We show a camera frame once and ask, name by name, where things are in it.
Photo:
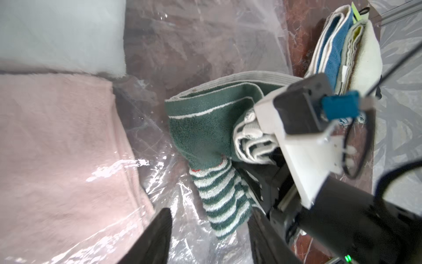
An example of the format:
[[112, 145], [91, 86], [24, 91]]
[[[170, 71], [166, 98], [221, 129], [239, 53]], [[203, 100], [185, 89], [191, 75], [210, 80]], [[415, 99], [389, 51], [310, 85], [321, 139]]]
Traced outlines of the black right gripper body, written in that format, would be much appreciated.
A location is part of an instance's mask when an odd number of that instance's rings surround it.
[[301, 198], [281, 150], [277, 148], [270, 157], [273, 165], [242, 163], [242, 178], [278, 236], [293, 244], [301, 231]]

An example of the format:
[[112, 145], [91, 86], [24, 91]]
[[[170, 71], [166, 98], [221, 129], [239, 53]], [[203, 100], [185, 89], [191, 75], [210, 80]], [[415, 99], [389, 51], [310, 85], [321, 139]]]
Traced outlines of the green white striped towel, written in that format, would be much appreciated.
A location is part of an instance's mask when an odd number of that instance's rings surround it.
[[275, 135], [262, 132], [254, 105], [270, 92], [298, 82], [271, 71], [221, 77], [166, 100], [169, 130], [215, 236], [223, 240], [249, 220], [257, 199], [234, 162], [273, 165]]

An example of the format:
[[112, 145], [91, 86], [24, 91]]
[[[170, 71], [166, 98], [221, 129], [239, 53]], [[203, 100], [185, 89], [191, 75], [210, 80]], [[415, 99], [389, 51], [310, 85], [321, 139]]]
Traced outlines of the pink fluffy towel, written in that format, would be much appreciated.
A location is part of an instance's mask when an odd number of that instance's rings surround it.
[[1, 263], [116, 264], [155, 211], [112, 83], [1, 76]]

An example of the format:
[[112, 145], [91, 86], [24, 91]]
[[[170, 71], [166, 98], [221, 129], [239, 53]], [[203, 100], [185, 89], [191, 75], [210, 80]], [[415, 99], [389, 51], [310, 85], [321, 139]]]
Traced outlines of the clear plastic vacuum bag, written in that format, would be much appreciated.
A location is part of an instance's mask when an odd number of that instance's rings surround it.
[[282, 1], [2, 1], [1, 263], [250, 264], [235, 125], [293, 82]]

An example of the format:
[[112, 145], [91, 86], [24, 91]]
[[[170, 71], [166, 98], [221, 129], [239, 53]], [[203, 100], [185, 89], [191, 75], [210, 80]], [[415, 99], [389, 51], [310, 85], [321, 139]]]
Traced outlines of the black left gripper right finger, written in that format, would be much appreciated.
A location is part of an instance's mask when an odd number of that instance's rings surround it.
[[254, 264], [300, 264], [301, 261], [278, 236], [262, 211], [251, 211], [248, 220]]

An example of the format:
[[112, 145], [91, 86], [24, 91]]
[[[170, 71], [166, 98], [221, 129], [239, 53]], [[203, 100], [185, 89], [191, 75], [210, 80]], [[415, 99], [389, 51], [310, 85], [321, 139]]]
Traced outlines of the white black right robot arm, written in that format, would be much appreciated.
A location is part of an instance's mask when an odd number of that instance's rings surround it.
[[235, 163], [258, 208], [248, 221], [256, 264], [297, 264], [291, 245], [304, 231], [344, 264], [419, 264], [422, 218], [384, 200], [390, 184], [422, 166], [406, 163], [385, 174], [374, 195], [329, 177], [307, 209], [289, 168], [276, 152], [275, 165]]

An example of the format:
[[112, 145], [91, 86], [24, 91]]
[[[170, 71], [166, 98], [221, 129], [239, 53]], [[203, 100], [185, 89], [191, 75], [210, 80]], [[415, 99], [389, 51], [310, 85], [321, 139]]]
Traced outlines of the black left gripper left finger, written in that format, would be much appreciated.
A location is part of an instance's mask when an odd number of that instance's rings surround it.
[[163, 208], [118, 264], [167, 264], [173, 220]]

